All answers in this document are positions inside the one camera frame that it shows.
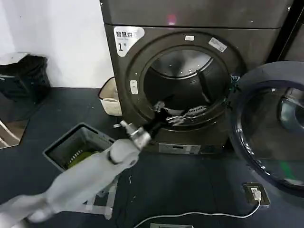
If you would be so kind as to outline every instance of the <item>dark floor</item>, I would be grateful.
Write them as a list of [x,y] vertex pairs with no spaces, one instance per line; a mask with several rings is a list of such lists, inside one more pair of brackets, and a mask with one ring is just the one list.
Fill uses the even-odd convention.
[[[19,113],[18,118],[31,118],[21,144],[0,150],[0,203],[19,194],[41,193],[50,186],[60,172],[42,152],[79,122],[86,122],[116,139],[123,134],[112,128],[118,120],[104,113],[97,93],[97,89],[53,89],[41,105],[33,107],[34,111]],[[138,163],[119,179],[111,220],[101,215],[62,212],[31,227],[132,228],[142,219],[160,214],[187,211],[247,214],[253,206],[247,203],[242,184],[251,181],[256,180],[245,162],[236,156],[207,159],[142,153]],[[285,202],[270,190],[267,192],[270,207],[261,208],[247,219],[189,215],[153,222],[189,224],[195,228],[303,226],[304,209]],[[148,228],[150,223],[141,227]]]

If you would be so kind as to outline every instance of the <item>dryer door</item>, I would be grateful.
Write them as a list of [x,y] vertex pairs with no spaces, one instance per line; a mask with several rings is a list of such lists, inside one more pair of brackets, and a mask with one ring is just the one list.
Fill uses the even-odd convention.
[[232,145],[260,183],[304,198],[304,62],[246,73],[229,94],[226,115]]

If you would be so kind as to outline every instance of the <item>laundry basket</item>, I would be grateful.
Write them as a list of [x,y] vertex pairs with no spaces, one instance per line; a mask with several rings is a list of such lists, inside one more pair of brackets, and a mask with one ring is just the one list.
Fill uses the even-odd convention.
[[99,92],[99,99],[108,115],[122,116],[122,109],[118,98],[114,77],[111,77]]

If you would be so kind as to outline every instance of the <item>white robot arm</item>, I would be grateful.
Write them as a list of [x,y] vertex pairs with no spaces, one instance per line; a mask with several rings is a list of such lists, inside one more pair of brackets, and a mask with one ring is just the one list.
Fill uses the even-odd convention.
[[134,166],[141,150],[168,118],[162,110],[150,123],[136,129],[125,121],[130,139],[119,139],[101,153],[95,153],[56,177],[47,191],[34,196],[17,196],[0,206],[0,228],[23,227],[23,219],[42,222],[54,214],[77,208]]

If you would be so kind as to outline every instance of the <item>white wall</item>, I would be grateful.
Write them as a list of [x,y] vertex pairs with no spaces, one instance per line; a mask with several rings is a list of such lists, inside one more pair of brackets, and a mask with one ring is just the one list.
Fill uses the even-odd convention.
[[99,0],[0,1],[0,37],[8,24],[16,51],[49,57],[52,86],[101,87],[114,76]]
[[14,51],[15,46],[10,34],[9,24],[5,17],[2,2],[0,1],[0,56]]

